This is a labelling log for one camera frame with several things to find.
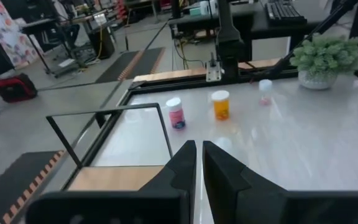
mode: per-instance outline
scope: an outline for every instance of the red bag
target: red bag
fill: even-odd
[[[14,103],[33,99],[37,93],[37,89],[26,74],[21,73],[0,80],[0,96],[5,102]]]

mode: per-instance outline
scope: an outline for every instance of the white bottle cap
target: white bottle cap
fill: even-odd
[[[261,80],[259,81],[259,90],[260,91],[270,91],[272,89],[272,81],[270,80]]]
[[[181,110],[181,100],[179,97],[174,97],[166,102],[166,106],[168,107],[169,111]]]
[[[225,101],[229,99],[230,93],[226,90],[219,90],[212,93],[211,98],[213,101]]]

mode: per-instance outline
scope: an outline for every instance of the black rubber mat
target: black rubber mat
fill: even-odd
[[[129,65],[137,52],[126,52],[122,54],[96,81],[95,83],[114,82]]]
[[[139,61],[136,63],[135,67],[132,69],[132,72],[126,76],[126,79],[135,78],[138,75],[148,75],[152,73],[152,69],[158,65],[159,56],[163,47],[156,49],[146,50]]]
[[[62,151],[28,152],[5,170],[0,176],[0,223],[11,223],[62,154]]]

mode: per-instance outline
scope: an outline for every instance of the concrete floor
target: concrete floor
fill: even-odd
[[[160,15],[161,22],[155,24],[153,17],[120,29],[116,32],[117,43],[116,52],[107,60],[103,60],[97,65],[91,66],[83,73],[68,75],[59,79],[52,78],[45,74],[44,67],[40,61],[20,69],[17,72],[24,72],[30,76],[37,88],[70,86],[83,83],[93,83],[119,56],[125,49],[124,33],[127,33],[129,50],[143,50],[157,34],[169,14]],[[349,14],[341,20],[346,23],[352,20]],[[343,27],[333,27],[328,31],[331,34],[347,34],[348,30]],[[86,41],[84,31],[80,32],[79,39]],[[287,38],[265,39],[253,41],[254,60],[282,57],[286,54]],[[152,42],[150,49],[165,47],[157,72],[183,69],[182,61],[178,57],[170,35],[168,26],[165,26],[161,33]],[[197,59],[207,61],[210,52],[214,50],[213,43],[201,43],[198,45],[188,44],[185,46],[187,59]],[[55,50],[47,56],[48,61],[59,52]],[[200,66],[199,62],[188,62],[190,68]],[[7,104],[0,98],[0,175],[25,152],[37,151],[56,151],[63,149],[63,145],[58,140],[56,134],[47,123],[45,116],[55,113],[65,113],[78,110],[96,110],[99,108],[113,108],[126,91],[131,81],[124,83],[111,82],[73,88],[62,88],[58,90],[41,91],[39,97],[15,104]],[[111,94],[115,87],[119,86],[115,94]],[[85,124],[90,120],[91,114],[64,116],[57,118],[58,125],[67,136],[69,142],[78,139],[78,135],[83,130]],[[82,157],[87,150],[92,139],[97,135],[98,127],[92,124],[89,130],[78,142],[75,150]],[[61,169],[56,170],[52,181],[44,186],[44,191],[58,190],[67,180],[75,165],[70,158],[63,158]]]

